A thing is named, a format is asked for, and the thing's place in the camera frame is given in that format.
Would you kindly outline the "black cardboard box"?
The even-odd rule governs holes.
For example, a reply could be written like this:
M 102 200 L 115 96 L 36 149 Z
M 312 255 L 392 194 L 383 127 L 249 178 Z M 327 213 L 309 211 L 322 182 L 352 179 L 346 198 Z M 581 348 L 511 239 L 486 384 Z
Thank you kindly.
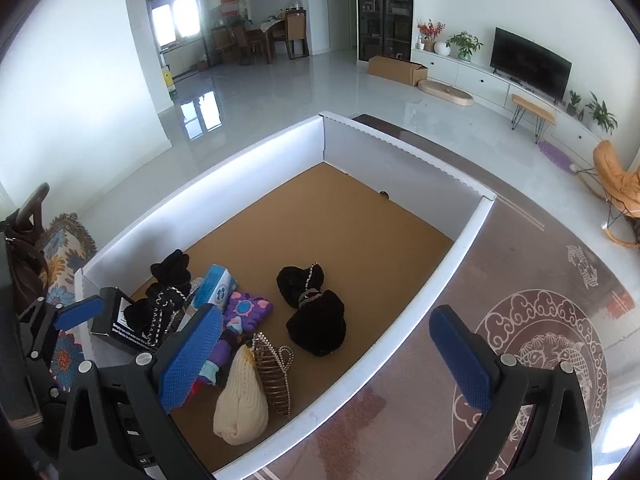
M 103 300 L 102 312 L 96 316 L 90 327 L 90 334 L 107 344 L 128 353 L 151 352 L 155 350 L 127 325 L 124 311 L 132 305 L 131 298 L 117 287 L 103 287 L 99 296 Z

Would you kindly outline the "purple toy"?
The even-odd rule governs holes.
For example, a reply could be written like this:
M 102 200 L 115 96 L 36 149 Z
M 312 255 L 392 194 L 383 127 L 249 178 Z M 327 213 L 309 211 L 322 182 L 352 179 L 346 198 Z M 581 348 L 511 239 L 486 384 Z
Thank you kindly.
M 196 383 L 218 385 L 222 370 L 231 362 L 241 341 L 254 334 L 273 310 L 273 303 L 248 292 L 232 292 L 224 309 L 222 332 L 203 364 Z

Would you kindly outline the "cream knitted pouch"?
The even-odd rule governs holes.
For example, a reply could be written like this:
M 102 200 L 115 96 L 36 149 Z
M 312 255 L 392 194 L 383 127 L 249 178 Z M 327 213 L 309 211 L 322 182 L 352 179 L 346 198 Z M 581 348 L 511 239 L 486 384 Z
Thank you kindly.
M 269 406 L 252 350 L 243 344 L 235 353 L 228 380 L 218 396 L 213 430 L 230 445 L 252 442 L 268 426 Z

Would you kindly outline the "white blue nail cream box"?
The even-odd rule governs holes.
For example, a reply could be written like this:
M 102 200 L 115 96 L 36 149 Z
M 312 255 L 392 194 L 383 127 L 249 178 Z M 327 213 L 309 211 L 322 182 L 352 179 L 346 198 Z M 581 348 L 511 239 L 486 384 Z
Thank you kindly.
M 212 304 L 221 312 L 224 312 L 227 309 L 232 292 L 235 292 L 237 287 L 238 282 L 228 269 L 218 266 L 218 264 L 213 264 L 208 269 L 205 278 L 196 283 L 194 291 L 188 296 L 178 330 L 182 330 L 190 319 L 194 317 L 196 311 L 206 304 Z

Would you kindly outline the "red snack packet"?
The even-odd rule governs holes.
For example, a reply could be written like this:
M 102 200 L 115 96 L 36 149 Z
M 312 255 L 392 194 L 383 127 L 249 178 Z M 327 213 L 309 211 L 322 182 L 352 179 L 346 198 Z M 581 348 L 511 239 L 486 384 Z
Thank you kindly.
M 196 396 L 201 388 L 206 385 L 206 380 L 202 376 L 198 376 L 196 381 L 192 385 L 188 395 L 186 396 L 186 402 L 190 402 L 194 396 Z

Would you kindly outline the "white cardboard storage box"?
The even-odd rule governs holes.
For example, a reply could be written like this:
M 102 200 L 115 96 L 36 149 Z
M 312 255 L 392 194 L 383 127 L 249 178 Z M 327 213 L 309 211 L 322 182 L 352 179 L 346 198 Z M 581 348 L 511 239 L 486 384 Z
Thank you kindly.
M 194 276 L 213 264 L 273 303 L 256 333 L 289 346 L 290 417 L 230 445 L 214 434 L 219 388 L 169 412 L 213 475 L 243 479 L 348 402 L 431 309 L 480 232 L 495 193 L 440 158 L 321 113 L 180 188 L 75 275 L 77 299 L 143 292 L 176 250 Z

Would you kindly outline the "purple round mat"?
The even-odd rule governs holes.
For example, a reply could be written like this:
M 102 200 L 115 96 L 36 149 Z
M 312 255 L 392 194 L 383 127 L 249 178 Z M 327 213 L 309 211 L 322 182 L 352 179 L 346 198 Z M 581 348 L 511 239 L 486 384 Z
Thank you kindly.
M 563 151 L 547 141 L 540 141 L 538 148 L 544 157 L 547 157 L 554 166 L 557 166 L 561 170 L 568 174 L 576 174 L 579 167 L 574 163 L 574 160 L 567 156 Z

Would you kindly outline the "orange lounge chair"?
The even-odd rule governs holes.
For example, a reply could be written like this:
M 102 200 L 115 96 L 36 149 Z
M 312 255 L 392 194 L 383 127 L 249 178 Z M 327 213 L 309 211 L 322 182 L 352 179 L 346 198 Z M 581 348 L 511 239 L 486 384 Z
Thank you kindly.
M 601 141 L 592 152 L 590 168 L 572 171 L 587 190 L 608 206 L 608 214 L 602 224 L 606 237 L 618 246 L 639 248 L 639 169 L 625 170 L 618 159 L 613 144 Z M 633 240 L 622 240 L 613 232 L 615 223 L 623 219 L 632 229 Z

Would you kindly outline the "small wooden bench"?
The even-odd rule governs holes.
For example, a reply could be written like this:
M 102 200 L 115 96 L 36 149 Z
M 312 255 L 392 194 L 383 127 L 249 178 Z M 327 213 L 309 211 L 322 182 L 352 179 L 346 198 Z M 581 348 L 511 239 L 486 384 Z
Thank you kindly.
M 548 127 L 556 125 L 555 116 L 545 108 L 524 99 L 518 94 L 512 94 L 511 101 L 515 105 L 511 118 L 511 129 L 514 130 L 520 124 L 526 113 L 533 114 L 536 119 L 534 129 L 536 143 L 542 139 Z

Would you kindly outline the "small potted plant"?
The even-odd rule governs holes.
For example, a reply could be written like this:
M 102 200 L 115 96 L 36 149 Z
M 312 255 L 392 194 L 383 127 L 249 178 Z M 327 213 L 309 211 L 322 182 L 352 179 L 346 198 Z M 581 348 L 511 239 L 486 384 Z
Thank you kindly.
M 576 91 L 570 90 L 570 95 L 568 96 L 568 103 L 566 107 L 567 114 L 574 117 L 577 114 L 580 102 L 582 102 L 582 96 Z

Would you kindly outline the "green potted plant right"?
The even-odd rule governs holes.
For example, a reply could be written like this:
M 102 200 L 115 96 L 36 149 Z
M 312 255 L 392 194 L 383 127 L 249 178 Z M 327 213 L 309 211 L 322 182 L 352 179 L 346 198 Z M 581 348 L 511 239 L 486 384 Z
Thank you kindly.
M 586 109 L 589 110 L 593 125 L 612 136 L 618 127 L 617 118 L 608 110 L 605 100 L 599 100 L 593 92 L 590 93 L 590 96 L 591 99 L 586 104 Z

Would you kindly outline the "brown cardboard carton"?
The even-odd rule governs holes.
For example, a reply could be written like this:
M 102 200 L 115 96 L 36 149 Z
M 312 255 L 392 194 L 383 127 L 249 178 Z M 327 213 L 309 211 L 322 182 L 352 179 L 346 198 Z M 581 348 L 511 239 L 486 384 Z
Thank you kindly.
M 377 55 L 370 58 L 367 74 L 384 79 L 408 84 L 416 87 L 421 81 L 427 80 L 427 68 L 421 64 L 386 58 Z

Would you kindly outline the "black television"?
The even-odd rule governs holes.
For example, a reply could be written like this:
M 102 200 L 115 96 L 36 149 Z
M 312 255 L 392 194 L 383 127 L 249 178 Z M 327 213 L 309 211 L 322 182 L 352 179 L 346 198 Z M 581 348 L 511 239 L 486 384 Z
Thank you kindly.
M 500 27 L 495 29 L 490 66 L 562 101 L 572 63 L 562 56 Z

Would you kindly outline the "green potted plant left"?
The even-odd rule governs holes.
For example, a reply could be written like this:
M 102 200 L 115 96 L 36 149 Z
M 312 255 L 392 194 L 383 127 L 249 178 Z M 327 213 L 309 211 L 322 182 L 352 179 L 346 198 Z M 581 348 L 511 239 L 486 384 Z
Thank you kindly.
M 479 51 L 484 44 L 477 36 L 469 32 L 458 32 L 448 38 L 447 46 L 457 48 L 457 57 L 459 60 L 471 62 L 473 55 Z

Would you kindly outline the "dark display cabinet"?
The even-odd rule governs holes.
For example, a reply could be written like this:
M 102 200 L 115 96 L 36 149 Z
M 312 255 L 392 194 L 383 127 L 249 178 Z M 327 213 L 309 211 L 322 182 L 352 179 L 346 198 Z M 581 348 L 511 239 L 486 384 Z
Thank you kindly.
M 377 55 L 408 61 L 412 45 L 413 0 L 357 0 L 358 60 Z

